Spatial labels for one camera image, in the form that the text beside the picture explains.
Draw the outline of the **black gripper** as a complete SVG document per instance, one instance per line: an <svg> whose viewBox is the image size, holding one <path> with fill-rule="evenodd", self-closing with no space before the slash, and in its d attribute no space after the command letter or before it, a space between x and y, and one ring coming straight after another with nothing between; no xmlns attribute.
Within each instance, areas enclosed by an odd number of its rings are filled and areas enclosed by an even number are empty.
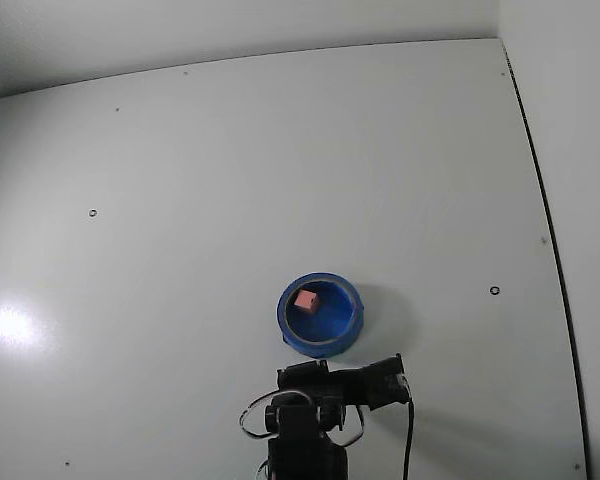
<svg viewBox="0 0 600 480"><path fill-rule="evenodd" d="M382 408L404 403L404 367L400 354L363 368L365 404Z"/></svg>

